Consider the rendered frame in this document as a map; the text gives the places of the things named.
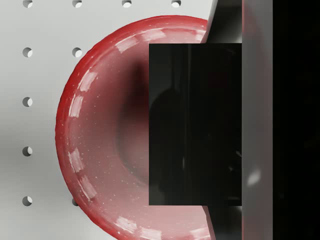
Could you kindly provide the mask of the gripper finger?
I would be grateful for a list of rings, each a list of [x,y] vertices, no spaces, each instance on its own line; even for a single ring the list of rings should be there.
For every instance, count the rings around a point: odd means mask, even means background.
[[[212,0],[201,43],[242,43],[242,0]]]
[[[205,206],[210,240],[242,240],[242,206]]]

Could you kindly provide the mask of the flat-sided can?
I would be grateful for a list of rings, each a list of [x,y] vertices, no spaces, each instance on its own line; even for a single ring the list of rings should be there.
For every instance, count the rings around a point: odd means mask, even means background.
[[[242,203],[242,46],[149,46],[151,206]]]

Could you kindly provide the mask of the red plate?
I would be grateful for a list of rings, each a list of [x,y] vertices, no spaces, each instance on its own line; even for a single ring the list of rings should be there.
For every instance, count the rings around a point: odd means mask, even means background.
[[[201,206],[149,205],[149,45],[199,43],[207,20],[161,15],[129,23],[75,66],[56,113],[64,181],[116,240],[215,240]]]

